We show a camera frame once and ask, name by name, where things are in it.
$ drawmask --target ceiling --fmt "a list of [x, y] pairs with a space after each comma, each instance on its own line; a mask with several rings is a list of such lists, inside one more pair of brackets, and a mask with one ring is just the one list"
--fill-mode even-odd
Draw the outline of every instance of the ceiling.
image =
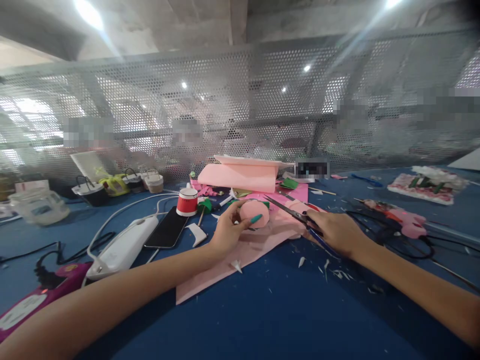
[[[2, 0], [0, 69], [358, 32], [387, 0], [90, 0], [102, 36], [73, 0]], [[446, 26], [460, 2], [403, 0], [372, 27]]]

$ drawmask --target fingernail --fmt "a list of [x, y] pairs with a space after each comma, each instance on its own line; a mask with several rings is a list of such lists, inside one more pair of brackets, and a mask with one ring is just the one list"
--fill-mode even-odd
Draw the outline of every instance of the fingernail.
[[262, 214], [258, 214], [257, 216], [252, 217], [250, 221], [252, 224], [255, 224], [258, 220], [260, 220], [261, 217]]

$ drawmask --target glue gun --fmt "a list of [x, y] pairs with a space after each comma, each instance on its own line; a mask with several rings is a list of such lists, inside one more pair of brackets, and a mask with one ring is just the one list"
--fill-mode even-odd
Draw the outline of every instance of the glue gun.
[[427, 219], [421, 215], [408, 212], [401, 207], [375, 200], [360, 200], [367, 208], [384, 214], [387, 219], [395, 220], [401, 225], [401, 233], [408, 238], [418, 239], [427, 235], [427, 230], [423, 227]]
[[40, 286], [17, 302], [6, 313], [0, 315], [0, 343], [33, 314], [55, 300], [80, 289], [91, 265], [91, 262], [68, 264], [59, 268], [55, 273], [46, 271], [43, 266], [43, 270], [41, 268], [35, 270], [40, 280]]

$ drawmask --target pink circle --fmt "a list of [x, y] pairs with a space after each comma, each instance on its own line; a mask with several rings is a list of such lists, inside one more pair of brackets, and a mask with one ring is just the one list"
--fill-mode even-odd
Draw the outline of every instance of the pink circle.
[[258, 200], [250, 200], [244, 203], [240, 208], [240, 218], [251, 219], [261, 214], [262, 217], [256, 223], [252, 224], [252, 228], [263, 228], [270, 220], [269, 208], [263, 202]]

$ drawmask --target smartphone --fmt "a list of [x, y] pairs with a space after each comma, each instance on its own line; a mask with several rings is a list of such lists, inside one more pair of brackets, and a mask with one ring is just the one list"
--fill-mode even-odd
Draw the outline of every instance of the smartphone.
[[144, 246], [155, 249], [173, 248], [188, 220], [188, 217], [177, 214], [176, 206], [172, 207], [150, 234]]

